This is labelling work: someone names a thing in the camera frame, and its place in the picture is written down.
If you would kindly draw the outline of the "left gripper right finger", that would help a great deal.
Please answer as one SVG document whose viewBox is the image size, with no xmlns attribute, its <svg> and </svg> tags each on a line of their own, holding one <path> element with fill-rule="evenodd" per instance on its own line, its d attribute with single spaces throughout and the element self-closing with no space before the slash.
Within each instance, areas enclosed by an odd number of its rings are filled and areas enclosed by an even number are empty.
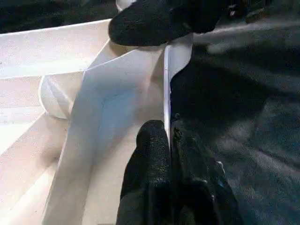
<svg viewBox="0 0 300 225">
<path fill-rule="evenodd" d="M 238 202 L 222 163 L 196 132 L 172 128 L 172 172 L 177 225 L 242 225 Z"/>
</svg>

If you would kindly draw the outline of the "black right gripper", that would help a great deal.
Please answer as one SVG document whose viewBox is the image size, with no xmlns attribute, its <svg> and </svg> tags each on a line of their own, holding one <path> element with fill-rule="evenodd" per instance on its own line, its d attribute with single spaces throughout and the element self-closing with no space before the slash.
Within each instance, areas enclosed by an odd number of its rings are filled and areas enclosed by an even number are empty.
<svg viewBox="0 0 300 225">
<path fill-rule="evenodd" d="M 137 0 L 110 21 L 109 38 L 124 46 L 159 46 L 191 32 L 210 32 L 223 16 L 245 14 L 243 0 Z"/>
</svg>

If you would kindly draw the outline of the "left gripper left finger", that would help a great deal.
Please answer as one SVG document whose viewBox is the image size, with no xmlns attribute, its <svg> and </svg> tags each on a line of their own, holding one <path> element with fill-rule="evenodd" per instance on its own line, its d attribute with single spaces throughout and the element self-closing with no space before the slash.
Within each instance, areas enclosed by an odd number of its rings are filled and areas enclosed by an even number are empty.
<svg viewBox="0 0 300 225">
<path fill-rule="evenodd" d="M 172 222 L 168 139 L 160 120 L 145 122 L 126 166 L 117 212 L 119 225 L 169 225 Z"/>
</svg>

